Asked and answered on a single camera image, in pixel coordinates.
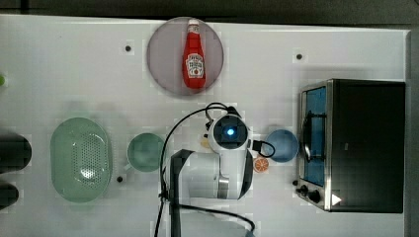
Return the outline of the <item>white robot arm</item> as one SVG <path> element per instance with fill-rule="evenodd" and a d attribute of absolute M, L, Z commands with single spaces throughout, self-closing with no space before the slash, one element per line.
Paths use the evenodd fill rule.
<path fill-rule="evenodd" d="M 187 237 L 182 227 L 183 209 L 199 213 L 203 207 L 190 205 L 191 198 L 240 199 L 253 179 L 250 134 L 242 117 L 228 113 L 215 119 L 208 129 L 210 153 L 182 149 L 169 165 L 170 237 Z"/>

